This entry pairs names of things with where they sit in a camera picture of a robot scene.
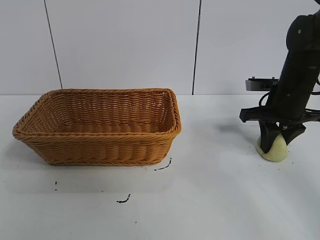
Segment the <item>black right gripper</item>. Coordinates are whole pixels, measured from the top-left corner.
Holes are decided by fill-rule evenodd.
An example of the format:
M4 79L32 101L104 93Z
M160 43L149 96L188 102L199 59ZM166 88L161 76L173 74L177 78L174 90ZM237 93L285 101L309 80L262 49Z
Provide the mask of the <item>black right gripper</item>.
M289 145L306 131L302 123L320 120L319 110L308 109L303 104L301 99L292 96L280 99L276 94L268 92L261 97L258 106L242 108L239 118L244 123L259 121L260 148L264 153L268 153L280 133L285 143ZM288 126L284 126L281 131L276 122Z

